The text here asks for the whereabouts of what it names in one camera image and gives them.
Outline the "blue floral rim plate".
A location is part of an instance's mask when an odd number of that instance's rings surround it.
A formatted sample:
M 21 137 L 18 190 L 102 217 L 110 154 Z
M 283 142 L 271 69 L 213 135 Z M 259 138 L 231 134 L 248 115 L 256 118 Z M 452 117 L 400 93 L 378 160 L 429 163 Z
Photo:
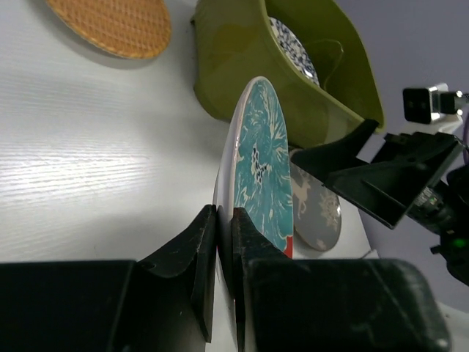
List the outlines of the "blue floral rim plate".
M 299 41 L 294 32 L 280 20 L 269 17 L 270 27 L 273 30 L 277 43 L 290 60 L 308 80 L 320 86 L 316 69 L 307 54 L 306 49 Z

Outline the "red and teal plate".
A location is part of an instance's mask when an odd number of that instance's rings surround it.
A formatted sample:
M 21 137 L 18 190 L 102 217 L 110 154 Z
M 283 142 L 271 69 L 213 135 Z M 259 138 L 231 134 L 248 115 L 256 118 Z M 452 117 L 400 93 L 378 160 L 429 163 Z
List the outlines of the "red and teal plate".
M 256 230 L 292 256 L 293 204 L 284 115 L 270 81 L 251 79 L 237 102 L 218 170 L 213 202 L 219 215 L 217 250 L 230 330 L 239 351 L 244 328 L 236 321 L 235 263 L 231 238 L 235 208 L 246 210 Z

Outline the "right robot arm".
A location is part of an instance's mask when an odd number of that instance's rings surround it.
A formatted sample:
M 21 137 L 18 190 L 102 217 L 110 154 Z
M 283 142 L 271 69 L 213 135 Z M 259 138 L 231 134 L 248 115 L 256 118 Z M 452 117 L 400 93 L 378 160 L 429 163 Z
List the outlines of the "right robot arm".
M 438 235 L 430 251 L 468 283 L 468 165 L 450 170 L 468 146 L 437 132 L 387 134 L 370 162 L 358 153 L 377 128 L 365 120 L 342 139 L 292 155 L 292 162 L 386 227 L 405 217 Z

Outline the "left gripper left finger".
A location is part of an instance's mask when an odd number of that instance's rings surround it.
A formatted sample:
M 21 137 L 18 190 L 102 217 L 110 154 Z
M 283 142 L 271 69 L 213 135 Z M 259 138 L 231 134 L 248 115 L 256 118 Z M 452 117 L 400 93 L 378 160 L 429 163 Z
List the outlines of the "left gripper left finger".
M 147 343 L 209 343 L 217 213 L 205 205 L 179 235 L 139 262 L 148 282 Z

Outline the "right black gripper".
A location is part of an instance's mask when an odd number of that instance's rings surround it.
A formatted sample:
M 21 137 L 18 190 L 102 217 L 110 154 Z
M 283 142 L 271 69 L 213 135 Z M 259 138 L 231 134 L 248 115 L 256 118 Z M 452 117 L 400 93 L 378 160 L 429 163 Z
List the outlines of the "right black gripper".
M 387 134 L 371 163 L 358 158 L 378 126 L 364 120 L 345 137 L 292 154 L 291 162 L 389 228 L 405 216 L 437 235 L 455 235 L 462 204 L 442 177 L 465 149 L 447 133 Z

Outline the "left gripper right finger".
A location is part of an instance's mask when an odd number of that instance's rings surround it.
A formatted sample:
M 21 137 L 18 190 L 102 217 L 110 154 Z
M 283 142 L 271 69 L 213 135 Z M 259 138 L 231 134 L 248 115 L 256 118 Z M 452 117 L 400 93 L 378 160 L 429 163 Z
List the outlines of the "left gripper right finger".
M 239 351 L 287 351 L 292 260 L 254 226 L 243 208 L 231 220 L 232 287 Z

